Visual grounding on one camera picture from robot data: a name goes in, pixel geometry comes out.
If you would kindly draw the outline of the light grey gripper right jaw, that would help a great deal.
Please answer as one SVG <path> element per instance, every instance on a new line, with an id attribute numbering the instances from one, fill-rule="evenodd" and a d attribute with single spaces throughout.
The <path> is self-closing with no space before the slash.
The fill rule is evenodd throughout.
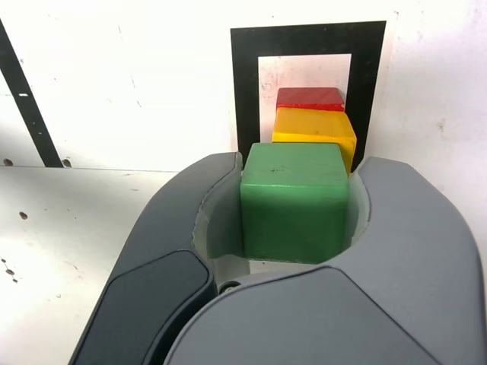
<path id="1" fill-rule="evenodd" d="M 216 298 L 167 363 L 478 363 L 479 251 L 460 212 L 406 163 L 370 157 L 352 181 L 346 251 Z"/>

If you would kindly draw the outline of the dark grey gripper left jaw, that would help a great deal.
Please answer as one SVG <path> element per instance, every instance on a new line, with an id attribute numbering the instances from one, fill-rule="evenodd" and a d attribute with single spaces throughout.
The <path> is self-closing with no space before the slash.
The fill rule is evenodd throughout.
<path id="1" fill-rule="evenodd" d="M 71 357 L 162 364 L 219 287 L 247 275 L 239 153 L 209 155 L 164 184 L 135 222 Z"/>

